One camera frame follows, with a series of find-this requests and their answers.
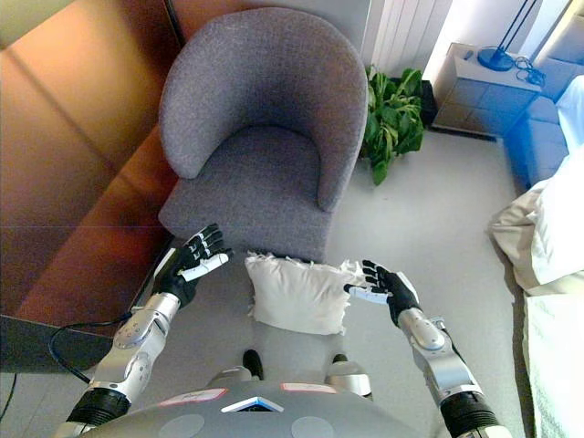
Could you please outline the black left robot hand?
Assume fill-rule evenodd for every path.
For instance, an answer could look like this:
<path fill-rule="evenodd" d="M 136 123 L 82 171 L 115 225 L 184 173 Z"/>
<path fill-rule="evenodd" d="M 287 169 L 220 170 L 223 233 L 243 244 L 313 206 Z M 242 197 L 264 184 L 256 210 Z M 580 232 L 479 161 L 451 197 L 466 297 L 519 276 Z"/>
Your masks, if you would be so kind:
<path fill-rule="evenodd" d="M 233 250 L 223 248 L 223 243 L 218 224 L 209 224 L 182 246 L 172 247 L 155 270 L 152 294 L 175 295 L 180 308 L 186 307 L 195 296 L 199 278 L 233 257 Z"/>

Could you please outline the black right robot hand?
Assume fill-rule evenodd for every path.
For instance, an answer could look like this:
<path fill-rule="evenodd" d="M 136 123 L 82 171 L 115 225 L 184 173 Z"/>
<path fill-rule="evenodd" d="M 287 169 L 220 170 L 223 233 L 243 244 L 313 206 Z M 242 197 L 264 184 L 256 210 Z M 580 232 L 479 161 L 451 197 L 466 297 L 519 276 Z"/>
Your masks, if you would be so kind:
<path fill-rule="evenodd" d="M 396 327 L 399 326 L 399 315 L 404 310 L 421 309 L 417 292 L 403 272 L 390 272 L 370 260 L 363 260 L 362 264 L 368 285 L 346 284 L 343 287 L 345 292 L 375 304 L 387 304 Z"/>

